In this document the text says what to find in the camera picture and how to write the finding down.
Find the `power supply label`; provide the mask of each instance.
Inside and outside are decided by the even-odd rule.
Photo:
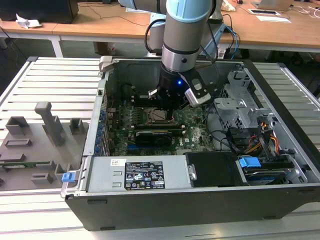
[[[126,162],[124,188],[126,190],[165,189],[162,161]]]

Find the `small circuit board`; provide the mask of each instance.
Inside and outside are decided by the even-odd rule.
[[[112,156],[183,155],[187,152],[214,151],[214,144],[204,124],[205,111],[185,107],[166,120],[166,111],[155,107],[135,107],[131,102],[116,104],[108,114]],[[154,146],[137,146],[141,133],[168,134]]]

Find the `black plastic cover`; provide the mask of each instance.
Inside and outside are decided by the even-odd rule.
[[[236,165],[237,156],[230,151],[187,152],[185,156],[187,164],[195,168],[195,188],[247,185]]]

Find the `blue latch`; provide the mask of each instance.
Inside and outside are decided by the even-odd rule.
[[[75,172],[66,172],[62,175],[63,183],[74,183],[76,181],[76,173]]]
[[[261,168],[261,163],[257,157],[243,157],[239,160],[242,168]]]

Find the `aluminum profile table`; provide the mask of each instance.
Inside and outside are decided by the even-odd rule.
[[[99,81],[98,63],[98,59],[47,57],[26,62],[0,97],[0,140],[7,134],[11,116],[42,122],[33,111],[38,101],[51,101],[52,113],[62,122],[79,117],[89,123]],[[318,101],[285,67],[255,65],[319,147]],[[319,223],[320,203],[309,203],[279,220],[89,232],[60,197],[60,189],[0,192],[1,240],[316,240],[320,238]]]

